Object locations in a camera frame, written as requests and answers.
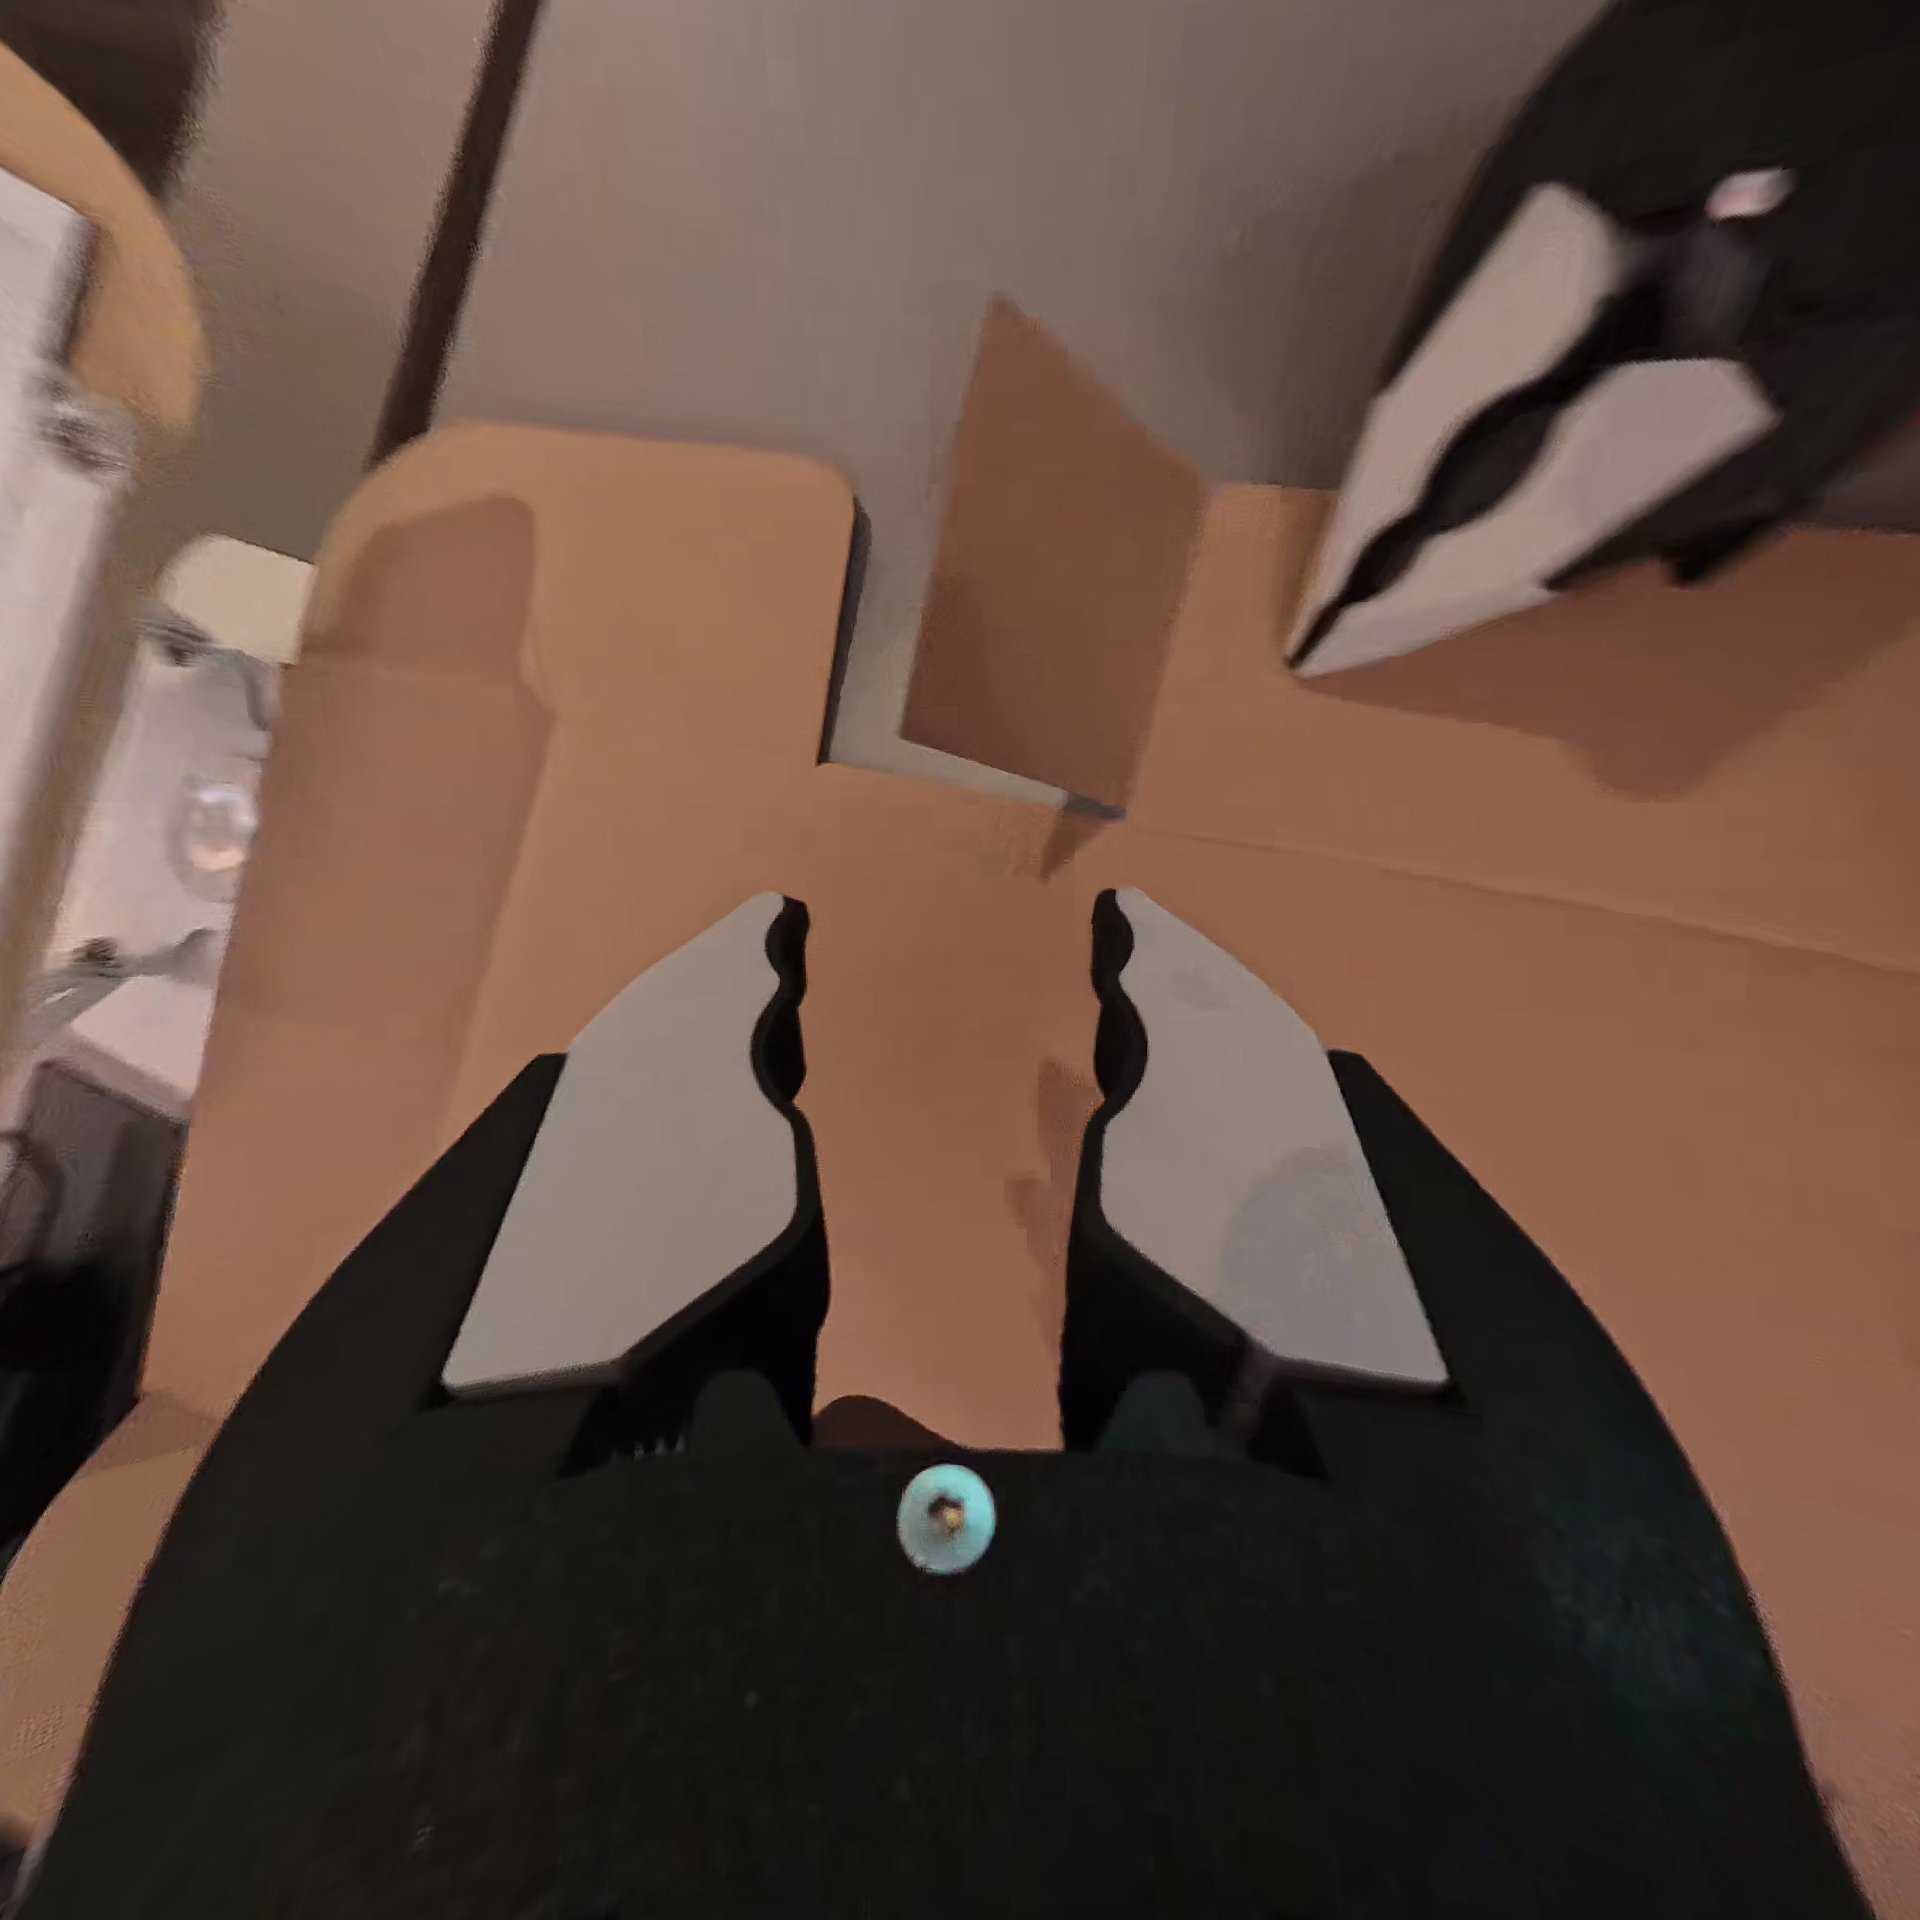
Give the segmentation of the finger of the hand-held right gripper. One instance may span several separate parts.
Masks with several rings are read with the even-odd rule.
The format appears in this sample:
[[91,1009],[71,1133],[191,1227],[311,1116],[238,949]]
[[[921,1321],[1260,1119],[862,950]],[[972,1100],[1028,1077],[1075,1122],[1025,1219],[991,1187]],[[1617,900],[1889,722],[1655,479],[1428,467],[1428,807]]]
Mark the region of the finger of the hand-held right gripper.
[[1624,283],[1634,245],[1588,198],[1531,188],[1371,399],[1315,550],[1288,654],[1351,586],[1362,550],[1417,506],[1459,433],[1551,373]]
[[1551,425],[1516,486],[1420,541],[1395,583],[1338,611],[1324,638],[1303,638],[1292,669],[1313,679],[1379,666],[1545,605],[1552,575],[1779,421],[1758,379],[1728,359],[1610,369]]

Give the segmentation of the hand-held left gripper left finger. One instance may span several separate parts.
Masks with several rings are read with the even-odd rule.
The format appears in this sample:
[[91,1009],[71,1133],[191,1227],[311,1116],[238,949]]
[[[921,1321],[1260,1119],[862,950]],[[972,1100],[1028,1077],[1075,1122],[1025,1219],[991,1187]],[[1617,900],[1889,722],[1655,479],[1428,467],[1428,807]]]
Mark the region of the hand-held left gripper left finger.
[[760,893],[568,1046],[454,1337],[450,1395],[753,1372],[810,1395],[830,1303],[801,1090],[810,911]]

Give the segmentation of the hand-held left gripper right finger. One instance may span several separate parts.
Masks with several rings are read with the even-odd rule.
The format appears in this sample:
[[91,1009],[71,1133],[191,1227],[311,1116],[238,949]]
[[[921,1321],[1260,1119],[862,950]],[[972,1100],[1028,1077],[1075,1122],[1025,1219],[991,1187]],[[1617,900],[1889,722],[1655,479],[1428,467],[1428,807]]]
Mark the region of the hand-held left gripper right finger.
[[1090,981],[1063,1391],[1180,1377],[1199,1397],[1442,1395],[1442,1346],[1310,1023],[1136,887],[1095,900]]

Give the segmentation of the brown cardboard box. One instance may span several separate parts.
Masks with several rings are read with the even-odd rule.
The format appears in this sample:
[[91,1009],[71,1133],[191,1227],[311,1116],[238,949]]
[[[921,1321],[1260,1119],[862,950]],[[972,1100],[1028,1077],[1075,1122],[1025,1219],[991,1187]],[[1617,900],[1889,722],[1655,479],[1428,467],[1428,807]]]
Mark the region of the brown cardboard box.
[[[449,428],[321,553],[16,1916],[1915,1916],[1915,541],[1351,690],[1145,508],[1123,822],[820,764],[854,489]],[[1092,910],[1327,1045],[1442,1395],[1063,1391]],[[810,1395],[441,1372],[564,1055],[804,902]]]

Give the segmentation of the white flat panel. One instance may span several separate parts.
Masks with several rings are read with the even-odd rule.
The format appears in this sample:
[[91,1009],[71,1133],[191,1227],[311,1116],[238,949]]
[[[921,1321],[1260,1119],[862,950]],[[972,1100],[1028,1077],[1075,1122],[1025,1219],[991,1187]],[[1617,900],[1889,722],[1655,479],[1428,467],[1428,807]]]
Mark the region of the white flat panel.
[[1123,822],[1120,807],[905,738],[905,694],[928,611],[931,541],[931,530],[896,514],[895,503],[884,500],[873,519],[868,503],[856,497],[819,762],[1065,810],[1095,825]]

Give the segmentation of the dark bag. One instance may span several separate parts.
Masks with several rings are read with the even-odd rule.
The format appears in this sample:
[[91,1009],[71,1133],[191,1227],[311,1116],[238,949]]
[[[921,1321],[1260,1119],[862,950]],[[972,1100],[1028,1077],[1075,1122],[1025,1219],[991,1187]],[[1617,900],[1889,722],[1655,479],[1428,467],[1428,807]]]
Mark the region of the dark bag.
[[185,1127],[39,1062],[4,1127],[3,1566],[137,1404]]

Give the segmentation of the white cabinet with metal fittings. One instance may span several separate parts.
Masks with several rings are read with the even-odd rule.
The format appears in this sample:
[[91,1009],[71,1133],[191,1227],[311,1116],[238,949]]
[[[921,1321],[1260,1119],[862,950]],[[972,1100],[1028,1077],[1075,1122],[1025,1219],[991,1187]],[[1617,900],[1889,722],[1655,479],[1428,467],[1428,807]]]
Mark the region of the white cabinet with metal fittings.
[[4,1114],[38,1066],[184,1119],[311,566],[207,534],[110,641],[129,409],[71,357],[106,236],[4,177]]

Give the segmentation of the round wooden board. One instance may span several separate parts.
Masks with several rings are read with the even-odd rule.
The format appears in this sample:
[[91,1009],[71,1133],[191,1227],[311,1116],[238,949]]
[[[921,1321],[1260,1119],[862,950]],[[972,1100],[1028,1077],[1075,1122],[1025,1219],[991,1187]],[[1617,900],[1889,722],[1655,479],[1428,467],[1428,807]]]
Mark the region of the round wooden board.
[[209,366],[185,260],[159,201],[90,119],[3,51],[3,165],[87,217],[95,251],[68,366],[160,443],[192,442]]

